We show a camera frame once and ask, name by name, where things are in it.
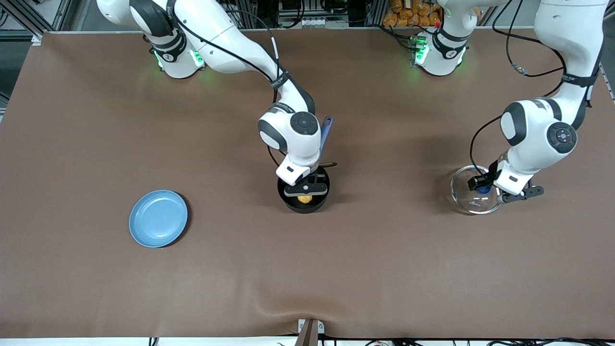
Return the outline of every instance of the black bowl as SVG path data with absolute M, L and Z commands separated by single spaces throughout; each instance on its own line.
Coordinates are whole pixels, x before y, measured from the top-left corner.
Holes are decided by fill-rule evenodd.
M 277 192 L 280 194 L 280 198 L 282 198 L 284 204 L 286 204 L 286 206 L 290 210 L 298 212 L 300 214 L 309 214 L 311 212 L 317 211 L 318 209 L 320 209 L 320 207 L 322 207 L 323 204 L 325 204 L 327 196 L 329 195 L 329 191 L 331 190 L 329 175 L 322 167 L 319 167 L 318 170 L 316 170 L 316 174 L 321 174 L 325 176 L 324 178 L 318 178 L 318 182 L 324 183 L 327 186 L 327 193 L 324 195 L 312 196 L 312 200 L 306 204 L 299 202 L 297 197 L 288 197 L 287 195 L 285 195 L 284 188 L 287 187 L 288 184 L 280 178 L 277 179 Z

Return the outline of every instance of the brown tabletop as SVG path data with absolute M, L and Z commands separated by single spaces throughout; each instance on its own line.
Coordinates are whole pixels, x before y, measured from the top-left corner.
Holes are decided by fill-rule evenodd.
M 371 30 L 276 31 L 282 64 L 335 118 L 332 188 L 288 210 L 256 122 L 258 73 L 161 73 L 139 34 L 47 34 L 0 124 L 0 337 L 259 336 L 298 318 L 337 337 L 615 338 L 615 119 L 602 77 L 579 145 L 540 172 L 544 196 L 451 210 L 474 131 L 558 76 L 524 78 L 477 31 L 444 78 Z M 268 44 L 266 33 L 249 33 Z M 526 70 L 548 49 L 511 42 Z M 478 138 L 488 165 L 508 148 Z M 187 233 L 138 245 L 140 197 L 188 200 Z

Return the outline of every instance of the blue plate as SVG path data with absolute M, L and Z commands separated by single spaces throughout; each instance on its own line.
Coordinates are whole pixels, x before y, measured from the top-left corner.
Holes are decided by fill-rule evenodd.
M 136 242 L 145 247 L 169 245 L 183 232 L 188 207 L 173 191 L 158 190 L 139 199 L 130 213 L 128 226 Z

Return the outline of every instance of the blue handle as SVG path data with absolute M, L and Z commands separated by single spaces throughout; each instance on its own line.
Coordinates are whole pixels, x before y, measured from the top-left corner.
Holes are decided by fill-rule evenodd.
M 320 157 L 322 157 L 322 150 L 325 148 L 325 142 L 327 141 L 327 136 L 329 136 L 331 125 L 333 125 L 333 118 L 327 116 L 322 121 L 322 126 L 320 127 Z

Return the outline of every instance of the cable connector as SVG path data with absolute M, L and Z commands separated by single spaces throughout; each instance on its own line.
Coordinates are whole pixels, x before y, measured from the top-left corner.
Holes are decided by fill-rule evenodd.
M 517 65 L 516 63 L 512 63 L 510 65 L 515 69 L 515 71 L 517 71 L 518 74 L 522 74 L 523 76 L 528 74 L 520 65 Z

